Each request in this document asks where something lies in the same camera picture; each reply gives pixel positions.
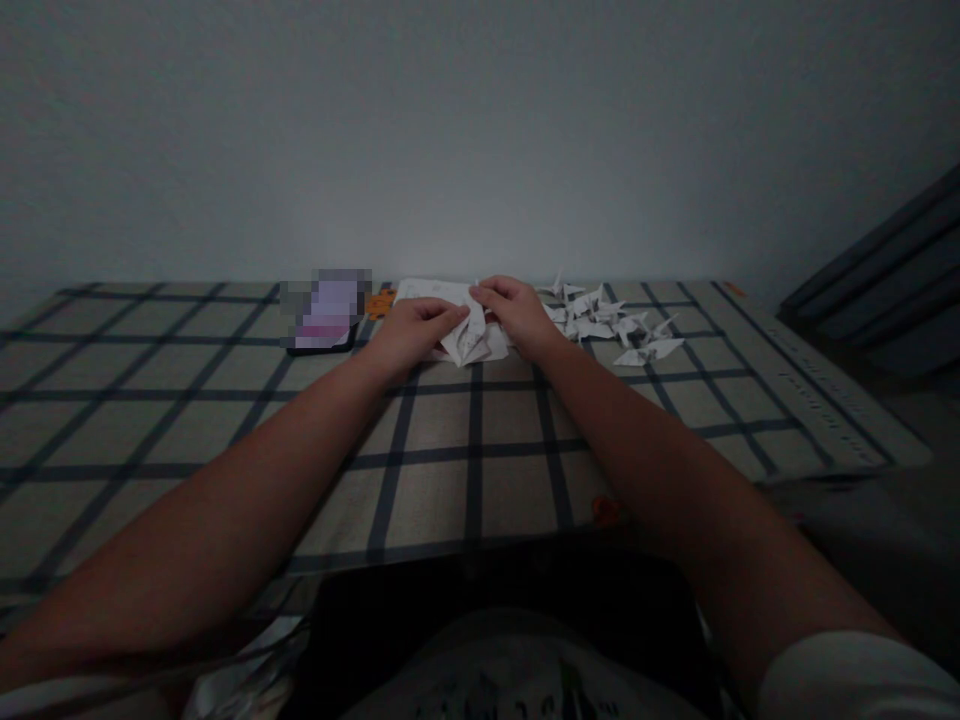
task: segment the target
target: white wall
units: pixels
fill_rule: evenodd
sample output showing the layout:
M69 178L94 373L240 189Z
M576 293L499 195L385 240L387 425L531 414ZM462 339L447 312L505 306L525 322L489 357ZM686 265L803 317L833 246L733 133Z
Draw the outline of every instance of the white wall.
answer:
M732 279L960 160L960 3L3 3L0 316L68 281Z

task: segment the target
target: t-shirt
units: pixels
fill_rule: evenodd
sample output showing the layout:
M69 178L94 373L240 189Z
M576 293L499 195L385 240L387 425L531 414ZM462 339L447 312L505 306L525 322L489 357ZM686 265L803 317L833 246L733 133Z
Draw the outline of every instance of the t-shirt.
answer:
M0 717L76 696L83 692L82 685L76 679L54 680L8 693L0 697ZM103 712L112 717L109 709ZM774 660L760 688L758 716L960 718L960 685L901 643L860 632L822 633L792 645ZM344 720L550 717L703 718L670 690L567 639L503 635L451 648L408 667Z

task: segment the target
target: orange object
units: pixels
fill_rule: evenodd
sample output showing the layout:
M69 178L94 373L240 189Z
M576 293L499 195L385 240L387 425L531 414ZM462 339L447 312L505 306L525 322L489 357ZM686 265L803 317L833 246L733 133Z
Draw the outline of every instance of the orange object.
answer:
M746 296L747 296L747 294L746 294L743 290L741 290L740 288L738 288L738 287L737 287L736 285L734 285L733 283L725 282L724 285L726 285L728 288L730 288L730 290L733 292L734 295L738 295L739 297L746 297Z
M390 308L393 307L393 299L396 296L396 290L393 288L384 288L367 301L367 306L364 310L369 313L371 320L383 320L387 316L387 313L390 312Z
M608 498L606 495L597 495L593 499L593 524L598 528L608 528L620 523L620 511L623 503Z

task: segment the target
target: plaid tablecloth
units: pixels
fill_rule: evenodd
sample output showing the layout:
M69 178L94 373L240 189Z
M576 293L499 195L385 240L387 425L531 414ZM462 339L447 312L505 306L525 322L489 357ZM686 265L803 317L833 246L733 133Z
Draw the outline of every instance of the plaid tablecloth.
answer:
M605 291L653 319L680 313L687 342L644 368L614 367L622 350L612 340L586 350L751 480L835 489L927 460L883 407L733 289ZM275 284L94 283L61 291L3 334L0 606L42 594L348 357L291 359L277 344L289 322L278 295ZM358 348L378 327L364 320ZM284 573L587 526L608 492L536 367L516 354L424 364L384 399Z

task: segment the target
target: forearm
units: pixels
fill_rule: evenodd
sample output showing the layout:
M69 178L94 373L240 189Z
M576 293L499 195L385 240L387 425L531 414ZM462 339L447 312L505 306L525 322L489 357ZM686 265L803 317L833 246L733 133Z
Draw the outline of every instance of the forearm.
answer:
M585 352L541 361L620 499L694 588L748 698L769 663L817 632L897 633L704 440Z
M17 666L167 649L234 615L290 552L387 374L361 353L151 506L0 645L0 685Z

